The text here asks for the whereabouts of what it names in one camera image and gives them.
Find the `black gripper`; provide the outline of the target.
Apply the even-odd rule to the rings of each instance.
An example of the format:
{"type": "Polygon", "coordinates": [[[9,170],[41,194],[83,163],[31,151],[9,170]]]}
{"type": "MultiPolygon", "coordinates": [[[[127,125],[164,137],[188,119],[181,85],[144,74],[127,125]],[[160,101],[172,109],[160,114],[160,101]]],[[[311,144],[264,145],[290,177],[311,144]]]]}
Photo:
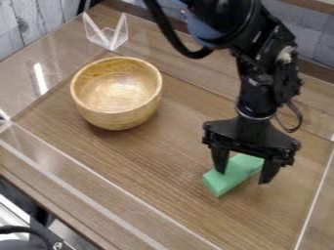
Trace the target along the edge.
{"type": "Polygon", "coordinates": [[[266,159],[258,181],[261,185],[273,181],[282,165],[294,164],[302,144],[281,132],[269,119],[253,120],[238,115],[206,121],[202,128],[202,142],[212,149],[214,168],[220,173],[226,173],[232,151],[266,159]]]}

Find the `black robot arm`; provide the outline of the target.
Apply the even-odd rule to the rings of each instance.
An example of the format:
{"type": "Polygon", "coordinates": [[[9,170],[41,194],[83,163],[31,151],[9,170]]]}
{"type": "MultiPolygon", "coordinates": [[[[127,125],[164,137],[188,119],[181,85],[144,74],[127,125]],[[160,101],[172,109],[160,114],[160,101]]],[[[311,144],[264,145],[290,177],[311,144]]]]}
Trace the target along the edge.
{"type": "Polygon", "coordinates": [[[212,149],[214,168],[228,171],[233,151],[264,159],[260,183],[273,181],[296,162],[302,143],[293,128],[277,129],[278,109],[294,108],[302,93],[297,37],[261,0],[181,0],[189,31],[212,50],[228,49],[237,59],[241,94],[230,119],[204,123],[202,142],[212,149]]]}

